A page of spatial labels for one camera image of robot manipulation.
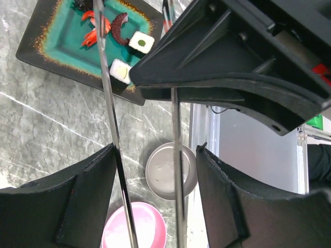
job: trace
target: black sleeve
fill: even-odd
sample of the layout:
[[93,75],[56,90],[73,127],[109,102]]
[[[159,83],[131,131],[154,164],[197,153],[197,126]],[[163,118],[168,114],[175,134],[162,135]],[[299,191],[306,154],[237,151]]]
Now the black sleeve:
[[331,182],[331,145],[308,145],[309,181]]

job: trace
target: screw hole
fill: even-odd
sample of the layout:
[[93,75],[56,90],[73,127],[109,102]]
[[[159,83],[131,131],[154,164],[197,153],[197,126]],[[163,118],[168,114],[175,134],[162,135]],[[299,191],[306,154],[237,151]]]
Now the screw hole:
[[273,129],[275,129],[277,132],[280,132],[280,128],[275,126],[275,125],[272,125]]

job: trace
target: marble countertop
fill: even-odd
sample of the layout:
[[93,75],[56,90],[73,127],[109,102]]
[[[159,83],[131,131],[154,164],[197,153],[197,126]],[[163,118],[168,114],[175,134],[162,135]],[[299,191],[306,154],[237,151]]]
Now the marble countertop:
[[[161,10],[161,0],[147,2]],[[189,2],[177,0],[176,14]],[[14,187],[83,160],[112,141],[102,91],[15,58],[36,3],[3,0],[0,8],[0,183]],[[173,140],[171,105],[147,101],[137,106],[119,98],[115,105],[131,199],[160,210],[168,228],[167,247],[175,247],[174,202],[156,197],[144,176],[149,154]],[[183,104],[184,144],[189,112],[189,105]],[[109,213],[121,205],[116,176]]]

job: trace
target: octopus tentacle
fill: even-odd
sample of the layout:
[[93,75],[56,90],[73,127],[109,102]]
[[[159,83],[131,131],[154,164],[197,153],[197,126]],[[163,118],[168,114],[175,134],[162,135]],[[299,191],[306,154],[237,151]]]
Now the octopus tentacle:
[[122,25],[128,21],[129,21],[129,15],[128,15],[128,13],[125,12],[125,13],[121,13],[118,16],[116,16],[116,18],[114,19],[114,21],[111,24],[112,36],[114,37],[115,41],[120,45],[128,45],[130,42],[129,38],[123,39],[121,37]]

